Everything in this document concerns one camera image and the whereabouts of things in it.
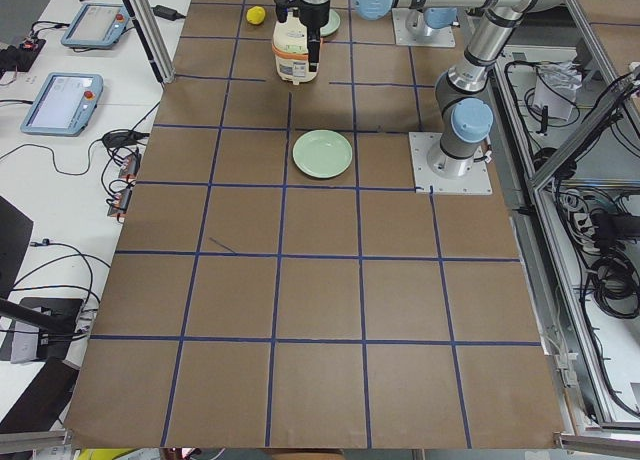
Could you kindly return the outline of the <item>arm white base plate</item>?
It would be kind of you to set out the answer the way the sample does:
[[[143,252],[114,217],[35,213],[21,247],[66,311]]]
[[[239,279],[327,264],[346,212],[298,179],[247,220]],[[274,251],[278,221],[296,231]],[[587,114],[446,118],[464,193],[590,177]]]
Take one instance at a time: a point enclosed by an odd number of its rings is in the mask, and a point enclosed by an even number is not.
[[[487,196],[493,193],[482,149],[468,159],[448,157],[440,145],[441,133],[410,132],[409,144],[417,193]]]
[[[455,38],[452,25],[457,20],[457,9],[428,8],[424,11],[393,9],[392,19],[395,43],[400,46],[453,48]]]

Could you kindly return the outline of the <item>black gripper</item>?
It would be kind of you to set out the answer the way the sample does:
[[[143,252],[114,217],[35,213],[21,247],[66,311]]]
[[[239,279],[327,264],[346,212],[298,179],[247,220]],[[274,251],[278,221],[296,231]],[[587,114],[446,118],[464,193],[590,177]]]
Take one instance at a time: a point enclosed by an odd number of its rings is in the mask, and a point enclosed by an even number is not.
[[[316,72],[320,60],[320,29],[329,20],[330,0],[274,0],[279,23],[287,21],[288,10],[297,9],[301,23],[307,27],[309,71]]]

